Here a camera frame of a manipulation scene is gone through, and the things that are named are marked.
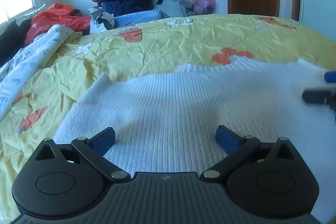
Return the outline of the navy blue garment on pile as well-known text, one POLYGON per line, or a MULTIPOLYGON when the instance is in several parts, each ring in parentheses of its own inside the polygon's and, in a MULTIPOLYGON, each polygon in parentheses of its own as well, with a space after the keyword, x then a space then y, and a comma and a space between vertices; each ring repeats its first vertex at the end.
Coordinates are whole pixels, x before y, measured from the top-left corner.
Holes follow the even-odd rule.
POLYGON ((154 6, 153 0, 99 0, 98 5, 114 17, 152 10, 154 6))

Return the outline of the light blue knitted cloth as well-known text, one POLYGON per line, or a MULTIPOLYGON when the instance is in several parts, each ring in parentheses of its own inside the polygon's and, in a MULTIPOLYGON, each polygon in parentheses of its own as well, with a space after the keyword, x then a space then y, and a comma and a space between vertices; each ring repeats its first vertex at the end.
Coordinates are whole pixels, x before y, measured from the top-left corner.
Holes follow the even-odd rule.
POLYGON ((166 19, 169 16, 161 10, 147 10, 116 16, 114 18, 114 28, 131 26, 139 23, 147 23, 154 20, 166 19))

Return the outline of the orange red plastic bag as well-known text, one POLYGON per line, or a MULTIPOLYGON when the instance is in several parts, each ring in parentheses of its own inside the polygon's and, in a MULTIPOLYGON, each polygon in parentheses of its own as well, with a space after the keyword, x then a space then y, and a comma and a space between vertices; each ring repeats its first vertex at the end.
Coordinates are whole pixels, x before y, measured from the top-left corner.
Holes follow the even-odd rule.
POLYGON ((75 8, 71 5, 55 3, 32 18, 24 45, 29 45, 38 35, 47 32, 53 25, 59 24, 74 31, 85 31, 90 27, 90 16, 72 15, 75 8))

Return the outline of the black clothes by window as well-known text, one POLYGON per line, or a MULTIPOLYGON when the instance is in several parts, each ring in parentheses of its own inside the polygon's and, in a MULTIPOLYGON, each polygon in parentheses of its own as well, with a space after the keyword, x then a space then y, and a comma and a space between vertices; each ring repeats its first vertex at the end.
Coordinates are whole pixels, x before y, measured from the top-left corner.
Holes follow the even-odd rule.
POLYGON ((12 59, 15 54, 25 46, 25 38, 31 27, 32 19, 24 20, 17 25, 13 20, 0 36, 0 65, 12 59))

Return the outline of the white knitted sweater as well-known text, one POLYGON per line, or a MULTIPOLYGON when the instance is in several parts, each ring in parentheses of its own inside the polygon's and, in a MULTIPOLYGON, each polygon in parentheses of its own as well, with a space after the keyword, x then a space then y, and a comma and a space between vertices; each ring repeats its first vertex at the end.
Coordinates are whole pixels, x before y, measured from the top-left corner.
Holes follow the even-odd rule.
POLYGON ((54 141, 90 138, 107 127, 116 143, 105 157, 135 172, 201 173, 225 157, 215 140, 219 125, 264 142, 289 138, 319 184, 312 214, 335 217, 335 115, 302 100, 324 88, 325 69, 303 59, 261 63, 233 57, 229 65, 185 64, 172 73, 122 83, 102 74, 76 102, 54 141))

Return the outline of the yellow carrot print bedsheet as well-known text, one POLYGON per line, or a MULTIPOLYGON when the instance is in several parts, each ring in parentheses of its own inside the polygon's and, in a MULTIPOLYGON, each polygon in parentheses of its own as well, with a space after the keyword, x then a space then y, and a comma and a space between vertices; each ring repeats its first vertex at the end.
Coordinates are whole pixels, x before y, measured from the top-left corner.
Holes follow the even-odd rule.
POLYGON ((38 143, 52 137, 100 74, 126 81, 182 64, 223 66, 231 56, 266 63, 304 59, 335 69, 335 43, 294 20, 261 15, 167 18, 82 36, 76 32, 31 77, 1 117, 1 223, 18 216, 11 186, 38 143))

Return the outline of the grey bag beside pile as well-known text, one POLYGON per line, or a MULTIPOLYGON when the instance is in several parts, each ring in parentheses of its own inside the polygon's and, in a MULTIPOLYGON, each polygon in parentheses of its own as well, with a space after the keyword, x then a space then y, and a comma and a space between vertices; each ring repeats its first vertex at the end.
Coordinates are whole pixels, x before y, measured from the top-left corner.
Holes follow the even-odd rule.
POLYGON ((192 10, 194 0, 151 0, 153 9, 160 10, 169 17, 186 17, 192 10))

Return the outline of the white printed quilt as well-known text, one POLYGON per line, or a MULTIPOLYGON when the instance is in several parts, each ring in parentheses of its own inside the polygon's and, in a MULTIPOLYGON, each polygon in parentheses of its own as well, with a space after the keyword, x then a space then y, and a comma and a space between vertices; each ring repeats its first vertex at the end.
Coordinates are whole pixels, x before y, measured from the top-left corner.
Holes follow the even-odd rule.
POLYGON ((1 117, 10 110, 27 81, 43 69, 74 34, 74 30, 55 24, 1 67, 1 117))

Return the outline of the pink purple plastic bag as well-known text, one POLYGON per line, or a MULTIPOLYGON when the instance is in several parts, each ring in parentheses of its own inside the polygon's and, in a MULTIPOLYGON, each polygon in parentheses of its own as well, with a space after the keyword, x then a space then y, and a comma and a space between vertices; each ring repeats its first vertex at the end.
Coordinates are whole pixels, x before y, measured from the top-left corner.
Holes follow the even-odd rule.
POLYGON ((197 15, 213 14, 215 11, 215 0, 194 0, 193 11, 197 15))

